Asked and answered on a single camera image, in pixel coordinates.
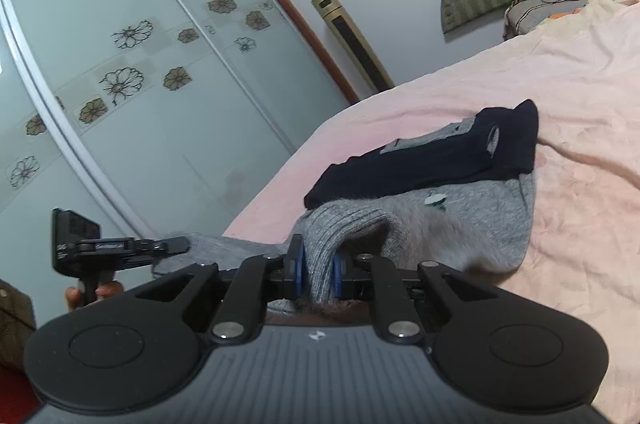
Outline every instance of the pink bedsheet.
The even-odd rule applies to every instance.
[[[609,347],[595,405],[640,422],[640,5],[577,38],[533,31],[342,111],[282,167],[225,235],[283,241],[324,169],[487,106],[540,110],[534,227],[502,287],[580,317]]]

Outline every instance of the finger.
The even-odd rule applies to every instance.
[[[65,301],[66,308],[69,312],[74,311],[78,308],[78,303],[82,299],[82,293],[80,289],[75,287],[67,287],[65,290]]]
[[[95,295],[98,296],[98,299],[107,299],[116,294],[120,294],[124,292],[124,287],[122,283],[119,281],[111,281],[109,283],[105,283],[104,285],[100,285],[95,290]]]

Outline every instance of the silver screw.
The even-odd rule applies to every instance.
[[[235,321],[225,321],[224,323],[215,325],[212,332],[221,339],[233,339],[242,335],[244,327]]]
[[[396,338],[412,338],[420,332],[420,327],[412,321],[396,321],[389,325],[388,330]]]

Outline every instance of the gray ribbed surface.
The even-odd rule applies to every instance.
[[[47,407],[30,424],[603,424],[590,407],[549,416],[508,415],[466,400],[424,354],[370,327],[265,327],[244,346],[220,348],[182,392],[155,407],[110,417]]]

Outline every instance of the black outlined flower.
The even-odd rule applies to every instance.
[[[195,41],[200,36],[196,32],[195,28],[185,28],[183,31],[178,34],[178,41],[183,44],[187,44],[188,42]]]
[[[101,98],[93,99],[82,106],[78,120],[85,124],[91,124],[107,113],[108,110],[109,108],[104,103],[104,100]]]
[[[164,76],[164,83],[162,83],[162,85],[166,89],[176,91],[192,80],[191,75],[189,75],[183,67],[178,66],[178,68],[169,70],[169,73]]]
[[[262,12],[249,12],[246,15],[244,22],[249,28],[254,30],[264,30],[271,26],[267,19],[262,15]]]
[[[20,160],[9,177],[9,183],[12,188],[18,189],[24,182],[29,180],[36,171],[40,169],[40,164],[36,160],[36,157],[27,157]]]
[[[39,135],[40,133],[44,133],[47,130],[47,127],[44,125],[44,122],[42,121],[42,117],[40,117],[40,115],[31,117],[24,126],[27,130],[28,135]]]
[[[103,90],[112,96],[111,102],[117,106],[118,101],[122,102],[140,91],[144,80],[144,75],[135,68],[122,68],[110,71],[100,82],[104,83]]]
[[[252,38],[238,38],[234,42],[239,46],[241,52],[248,52],[257,46]]]
[[[209,5],[209,10],[217,14],[230,14],[238,8],[234,0],[213,0],[207,5]]]
[[[128,26],[124,30],[112,34],[113,42],[118,48],[133,48],[140,42],[148,39],[154,26],[147,20],[140,21],[138,26]]]

